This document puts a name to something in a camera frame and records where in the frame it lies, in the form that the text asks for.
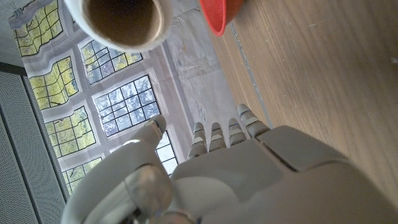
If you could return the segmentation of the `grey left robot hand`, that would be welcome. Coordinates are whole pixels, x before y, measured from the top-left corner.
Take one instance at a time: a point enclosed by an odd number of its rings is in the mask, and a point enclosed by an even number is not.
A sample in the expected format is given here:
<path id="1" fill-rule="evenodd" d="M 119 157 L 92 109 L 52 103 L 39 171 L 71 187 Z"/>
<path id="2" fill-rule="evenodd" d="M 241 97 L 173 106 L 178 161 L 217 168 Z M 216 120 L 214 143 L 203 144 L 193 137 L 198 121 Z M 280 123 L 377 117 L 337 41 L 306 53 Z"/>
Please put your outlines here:
<path id="1" fill-rule="evenodd" d="M 396 223 L 397 207 L 346 156 L 290 126 L 269 128 L 244 104 L 168 174 L 157 115 L 102 160 L 68 199 L 62 223 Z"/>

